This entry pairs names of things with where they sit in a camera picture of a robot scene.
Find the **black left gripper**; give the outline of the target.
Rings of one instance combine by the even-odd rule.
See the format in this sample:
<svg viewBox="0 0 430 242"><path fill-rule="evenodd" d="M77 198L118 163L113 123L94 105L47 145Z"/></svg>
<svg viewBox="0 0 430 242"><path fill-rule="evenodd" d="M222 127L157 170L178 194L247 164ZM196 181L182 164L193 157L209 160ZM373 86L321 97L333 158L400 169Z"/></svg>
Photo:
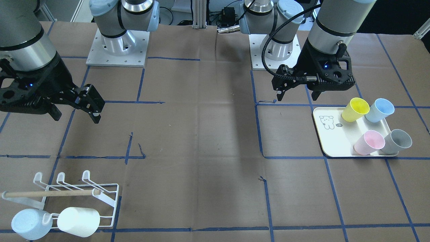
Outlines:
<svg viewBox="0 0 430 242"><path fill-rule="evenodd" d="M345 91L348 89L348 68L343 69L340 63L348 65L348 52L345 43L335 44L335 53L326 54L315 49L306 40L293 68L281 64L272 79L273 90L278 101L282 101L287 90L306 84L312 91L311 98L317 101L324 91Z"/></svg>

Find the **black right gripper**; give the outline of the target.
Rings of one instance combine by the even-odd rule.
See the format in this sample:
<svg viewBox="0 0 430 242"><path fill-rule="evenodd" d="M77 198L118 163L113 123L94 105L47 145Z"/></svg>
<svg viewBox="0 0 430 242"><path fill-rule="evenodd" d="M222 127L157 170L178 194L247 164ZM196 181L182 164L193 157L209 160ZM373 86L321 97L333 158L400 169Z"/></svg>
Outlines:
<svg viewBox="0 0 430 242"><path fill-rule="evenodd" d="M49 102L47 113L55 121L59 121L62 116L57 104L69 105L85 111L95 124L101 120L105 101L92 84L86 84L84 87L75 85L69 70L58 54L46 66L33 71L15 70L8 59L2 58L1 73L13 78L36 79L38 86L36 93Z"/></svg>

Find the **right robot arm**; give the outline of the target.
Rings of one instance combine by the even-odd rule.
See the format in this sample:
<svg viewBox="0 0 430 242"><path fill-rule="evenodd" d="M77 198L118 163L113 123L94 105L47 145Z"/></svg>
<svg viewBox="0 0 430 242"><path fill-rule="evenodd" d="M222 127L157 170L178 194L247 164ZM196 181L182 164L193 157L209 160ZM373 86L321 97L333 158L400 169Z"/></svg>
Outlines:
<svg viewBox="0 0 430 242"><path fill-rule="evenodd" d="M78 87L35 12L43 0L1 1L1 111L49 114L58 121L56 104L69 105L99 123L105 101L92 84ZM143 66L149 32L159 24L155 0L91 0L98 26L88 65Z"/></svg>

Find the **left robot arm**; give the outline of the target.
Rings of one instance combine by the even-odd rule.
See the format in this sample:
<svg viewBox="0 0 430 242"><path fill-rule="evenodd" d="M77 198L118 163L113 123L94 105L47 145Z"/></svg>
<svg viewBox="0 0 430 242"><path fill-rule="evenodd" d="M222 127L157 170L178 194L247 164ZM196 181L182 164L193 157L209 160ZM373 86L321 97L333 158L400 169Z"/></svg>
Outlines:
<svg viewBox="0 0 430 242"><path fill-rule="evenodd" d="M281 101L289 89L306 85L317 100L325 91L346 91L356 84L347 51L374 0L323 0L304 9L295 0L243 0L239 27L244 34L264 34L258 57L273 75ZM307 13L317 9L295 66L283 61L294 52L293 41Z"/></svg>

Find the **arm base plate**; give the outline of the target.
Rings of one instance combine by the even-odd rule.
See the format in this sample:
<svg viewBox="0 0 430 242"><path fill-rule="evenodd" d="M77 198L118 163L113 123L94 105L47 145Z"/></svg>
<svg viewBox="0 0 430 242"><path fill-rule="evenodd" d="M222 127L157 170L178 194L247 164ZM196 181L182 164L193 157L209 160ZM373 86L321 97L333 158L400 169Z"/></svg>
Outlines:
<svg viewBox="0 0 430 242"><path fill-rule="evenodd" d="M252 62L252 70L265 70L261 60L262 49L268 39L267 34L250 34L249 46ZM267 46L265 53L265 63L269 69L276 71L278 66L285 64L292 68L296 65L301 53L299 40L295 35L292 42L288 44L276 43L273 40Z"/></svg>
<svg viewBox="0 0 430 242"><path fill-rule="evenodd" d="M107 38L97 30L86 64L106 67L144 67L149 32L128 30L121 37Z"/></svg>

